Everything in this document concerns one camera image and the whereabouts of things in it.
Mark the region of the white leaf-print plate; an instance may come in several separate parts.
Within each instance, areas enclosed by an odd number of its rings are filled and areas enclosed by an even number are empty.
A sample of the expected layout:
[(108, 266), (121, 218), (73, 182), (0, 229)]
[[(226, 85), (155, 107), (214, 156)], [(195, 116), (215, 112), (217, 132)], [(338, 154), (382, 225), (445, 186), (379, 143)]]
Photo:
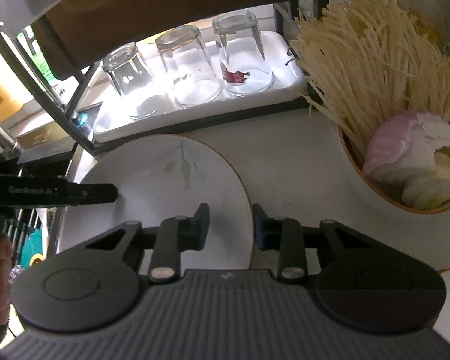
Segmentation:
[(193, 139), (175, 135), (130, 141), (97, 160), (83, 157), (75, 182), (111, 183), (112, 204), (67, 208), (57, 250), (62, 252), (128, 220), (145, 228), (172, 216), (210, 208), (204, 250), (182, 255), (182, 268), (242, 270), (251, 264), (254, 224), (249, 196), (228, 161)]

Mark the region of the white drip tray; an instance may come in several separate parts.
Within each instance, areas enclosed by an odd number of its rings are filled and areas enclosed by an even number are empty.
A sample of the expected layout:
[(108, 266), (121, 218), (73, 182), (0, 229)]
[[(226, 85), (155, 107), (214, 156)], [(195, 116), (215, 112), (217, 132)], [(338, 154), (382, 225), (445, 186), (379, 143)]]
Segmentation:
[(238, 37), (226, 50), (230, 59), (223, 62), (215, 42), (200, 37), (169, 55), (153, 45), (139, 48), (118, 69), (122, 91), (110, 87), (100, 97), (95, 142), (289, 102), (305, 92), (305, 75), (278, 33), (263, 31), (259, 41)]

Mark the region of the middle upturned glass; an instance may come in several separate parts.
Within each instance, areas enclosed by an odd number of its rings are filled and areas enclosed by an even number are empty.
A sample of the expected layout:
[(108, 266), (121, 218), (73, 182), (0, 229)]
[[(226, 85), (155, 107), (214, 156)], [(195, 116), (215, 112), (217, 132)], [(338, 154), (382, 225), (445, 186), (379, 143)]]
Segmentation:
[(155, 40), (177, 105), (193, 107), (215, 100), (223, 85), (195, 25), (173, 28)]

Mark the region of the upturned glass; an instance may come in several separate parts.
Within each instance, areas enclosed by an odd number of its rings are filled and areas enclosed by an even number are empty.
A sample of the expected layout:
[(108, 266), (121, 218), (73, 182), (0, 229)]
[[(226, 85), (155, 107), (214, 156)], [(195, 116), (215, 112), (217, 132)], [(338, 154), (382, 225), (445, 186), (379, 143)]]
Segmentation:
[(215, 100), (223, 85), (195, 25), (173, 28), (155, 40), (177, 105), (193, 107)]
[(263, 92), (274, 82), (257, 17), (249, 10), (214, 18), (213, 30), (225, 89), (234, 96)]
[(124, 44), (108, 53), (102, 60), (102, 68), (131, 119), (143, 119), (158, 112), (163, 93), (136, 43)]

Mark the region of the white bowl with vegetables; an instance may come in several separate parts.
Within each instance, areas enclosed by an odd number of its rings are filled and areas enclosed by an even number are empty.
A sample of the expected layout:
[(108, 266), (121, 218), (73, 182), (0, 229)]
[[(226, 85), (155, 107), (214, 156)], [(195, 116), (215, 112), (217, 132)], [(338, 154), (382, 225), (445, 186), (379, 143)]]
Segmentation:
[(402, 188), (393, 185), (382, 185), (369, 180), (362, 174), (362, 160), (354, 151), (354, 146), (340, 126), (337, 127), (340, 142), (340, 158), (351, 188), (361, 200), (375, 211), (387, 217), (401, 220), (425, 220), (433, 216), (443, 215), (450, 211), (450, 200), (432, 210), (418, 210), (402, 204)]

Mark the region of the halved purple onion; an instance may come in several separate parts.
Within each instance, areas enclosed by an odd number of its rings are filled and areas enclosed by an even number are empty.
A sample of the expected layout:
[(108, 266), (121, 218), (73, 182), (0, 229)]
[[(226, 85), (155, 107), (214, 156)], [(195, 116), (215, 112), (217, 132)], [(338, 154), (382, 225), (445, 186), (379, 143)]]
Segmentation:
[(409, 208), (439, 208), (450, 200), (450, 124), (422, 111), (393, 116), (370, 139), (362, 173), (401, 188)]

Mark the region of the right upturned glass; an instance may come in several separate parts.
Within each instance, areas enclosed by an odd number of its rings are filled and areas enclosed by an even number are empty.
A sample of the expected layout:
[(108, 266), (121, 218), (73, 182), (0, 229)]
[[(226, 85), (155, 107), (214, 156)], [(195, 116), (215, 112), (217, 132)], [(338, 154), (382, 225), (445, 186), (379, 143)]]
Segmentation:
[(213, 30), (225, 89), (234, 96), (263, 92), (274, 82), (257, 17), (249, 10), (214, 18)]

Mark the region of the left upturned glass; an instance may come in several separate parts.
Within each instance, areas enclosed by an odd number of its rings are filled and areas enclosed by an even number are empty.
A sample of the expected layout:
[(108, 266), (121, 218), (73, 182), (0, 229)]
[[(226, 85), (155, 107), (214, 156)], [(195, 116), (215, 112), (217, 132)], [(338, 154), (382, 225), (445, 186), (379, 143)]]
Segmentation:
[(143, 119), (158, 112), (163, 93), (136, 43), (124, 44), (108, 53), (102, 60), (102, 68), (131, 119)]

